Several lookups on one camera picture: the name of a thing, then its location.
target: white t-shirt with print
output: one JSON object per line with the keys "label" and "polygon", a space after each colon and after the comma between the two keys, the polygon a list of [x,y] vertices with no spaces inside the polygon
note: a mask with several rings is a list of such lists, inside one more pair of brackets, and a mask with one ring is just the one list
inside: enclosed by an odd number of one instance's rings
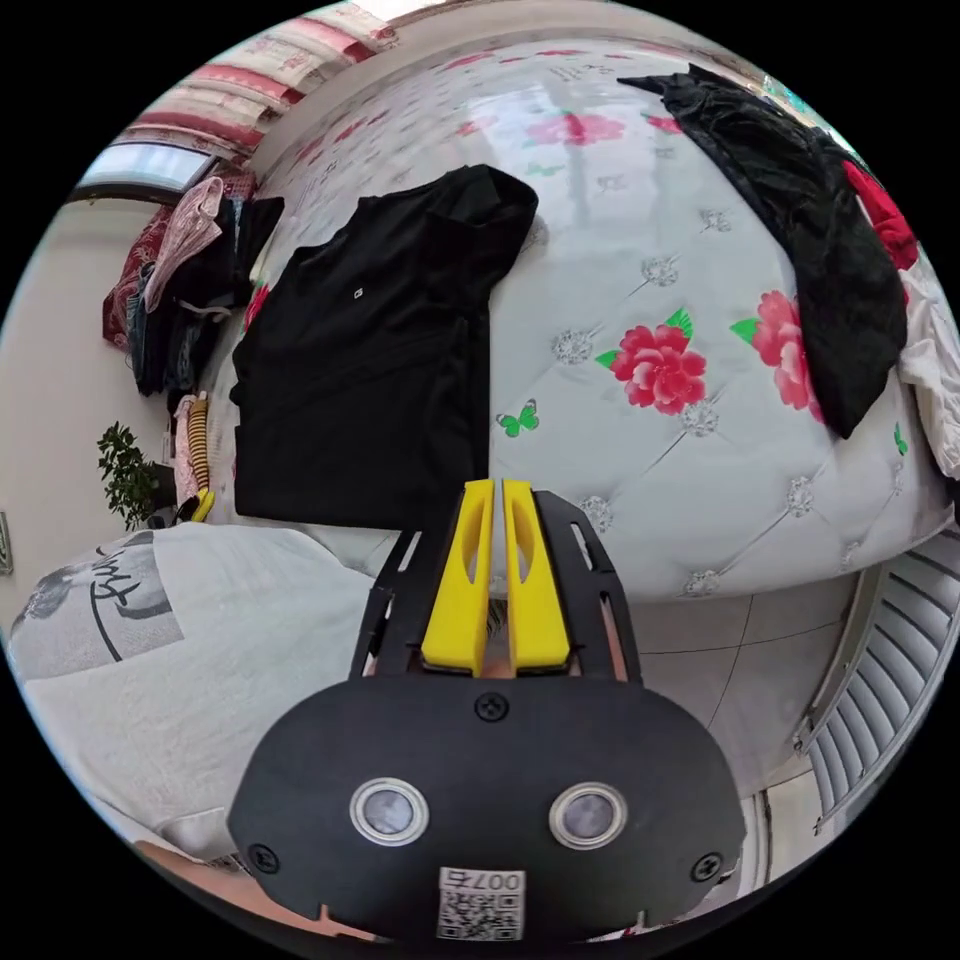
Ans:
{"label": "white t-shirt with print", "polygon": [[114,829],[209,862],[254,747],[346,679],[372,584],[293,530],[145,531],[44,578],[8,654]]}

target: qr code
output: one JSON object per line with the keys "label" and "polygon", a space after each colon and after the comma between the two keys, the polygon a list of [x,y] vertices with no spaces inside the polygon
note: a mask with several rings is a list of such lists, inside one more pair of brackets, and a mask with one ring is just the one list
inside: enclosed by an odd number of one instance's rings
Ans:
{"label": "qr code", "polygon": [[440,873],[441,940],[520,940],[523,873],[453,870]]}

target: screw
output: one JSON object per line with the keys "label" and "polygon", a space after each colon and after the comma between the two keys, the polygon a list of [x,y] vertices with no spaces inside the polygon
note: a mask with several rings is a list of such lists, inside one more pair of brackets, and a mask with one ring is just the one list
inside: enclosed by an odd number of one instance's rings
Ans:
{"label": "screw", "polygon": [[696,883],[706,883],[712,880],[723,866],[723,857],[719,853],[705,853],[690,871],[690,876]]}
{"label": "screw", "polygon": [[247,850],[247,857],[261,873],[276,873],[280,869],[277,855],[262,843],[254,843]]}
{"label": "screw", "polygon": [[482,693],[473,705],[474,713],[487,723],[496,723],[510,712],[507,698],[499,693]]}

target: potted plant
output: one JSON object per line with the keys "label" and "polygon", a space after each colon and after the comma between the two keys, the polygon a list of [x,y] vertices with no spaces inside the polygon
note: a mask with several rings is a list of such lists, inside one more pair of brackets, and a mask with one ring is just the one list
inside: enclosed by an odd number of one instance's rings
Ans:
{"label": "potted plant", "polygon": [[129,427],[119,421],[97,441],[100,474],[111,513],[120,514],[127,530],[142,526],[151,514],[176,506],[173,468],[145,460]]}

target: floral bedspread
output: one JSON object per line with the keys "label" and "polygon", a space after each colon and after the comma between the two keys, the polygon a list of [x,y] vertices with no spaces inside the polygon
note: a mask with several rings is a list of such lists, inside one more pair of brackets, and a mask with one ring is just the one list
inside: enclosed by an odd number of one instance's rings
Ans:
{"label": "floral bedspread", "polygon": [[[360,196],[470,163],[534,186],[537,220],[491,300],[491,469],[580,504],[635,600],[836,576],[950,517],[912,394],[891,373],[849,440],[830,433],[783,250],[658,98],[616,83],[685,69],[589,37],[451,50],[306,131],[263,188],[287,209],[254,314],[292,250],[328,239]],[[227,362],[212,446],[219,519],[236,521],[231,375]],[[371,572],[392,542],[307,529]]]}

